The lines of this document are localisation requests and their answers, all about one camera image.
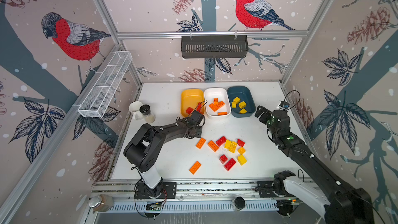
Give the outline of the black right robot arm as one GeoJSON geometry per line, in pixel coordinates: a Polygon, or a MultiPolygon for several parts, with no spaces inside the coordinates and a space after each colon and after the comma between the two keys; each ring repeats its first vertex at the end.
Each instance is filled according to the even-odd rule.
{"type": "Polygon", "coordinates": [[[374,210],[370,195],[354,188],[322,163],[304,141],[290,131],[287,110],[270,111],[258,106],[256,118],[267,126],[269,139],[287,157],[298,164],[319,187],[316,190],[291,171],[274,175],[273,193],[293,195],[317,212],[327,224],[373,224],[374,210]]]}

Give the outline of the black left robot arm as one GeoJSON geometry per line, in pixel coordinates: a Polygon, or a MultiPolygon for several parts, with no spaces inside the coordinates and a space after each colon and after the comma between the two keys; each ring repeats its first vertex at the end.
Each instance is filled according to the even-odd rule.
{"type": "Polygon", "coordinates": [[[194,139],[202,136],[206,118],[198,111],[193,111],[185,118],[178,118],[175,123],[152,126],[143,124],[123,151],[127,160],[135,165],[147,189],[157,196],[162,190],[163,178],[155,167],[163,145],[175,139],[194,139]]]}

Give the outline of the yellow lego brick front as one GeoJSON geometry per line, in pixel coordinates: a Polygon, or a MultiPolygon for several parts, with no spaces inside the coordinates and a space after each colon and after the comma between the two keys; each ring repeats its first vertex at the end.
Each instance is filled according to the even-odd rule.
{"type": "Polygon", "coordinates": [[[238,163],[239,163],[241,166],[243,166],[243,165],[247,162],[247,159],[246,159],[243,155],[238,156],[238,157],[237,157],[237,160],[238,160],[238,163]]]}

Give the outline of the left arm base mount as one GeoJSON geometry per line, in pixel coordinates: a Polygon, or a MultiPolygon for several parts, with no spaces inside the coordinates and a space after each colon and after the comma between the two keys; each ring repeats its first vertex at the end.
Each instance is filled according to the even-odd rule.
{"type": "Polygon", "coordinates": [[[176,182],[160,181],[153,189],[144,182],[139,181],[135,186],[135,200],[149,199],[175,199],[177,190],[176,182]]]}

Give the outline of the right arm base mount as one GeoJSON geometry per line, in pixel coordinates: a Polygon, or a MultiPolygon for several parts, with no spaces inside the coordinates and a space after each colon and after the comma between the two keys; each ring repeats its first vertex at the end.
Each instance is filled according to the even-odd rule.
{"type": "Polygon", "coordinates": [[[296,176],[295,173],[291,171],[282,171],[276,173],[272,180],[258,181],[255,187],[255,192],[258,192],[260,198],[285,198],[294,197],[294,195],[289,194],[284,186],[284,180],[288,177],[296,176]]]}

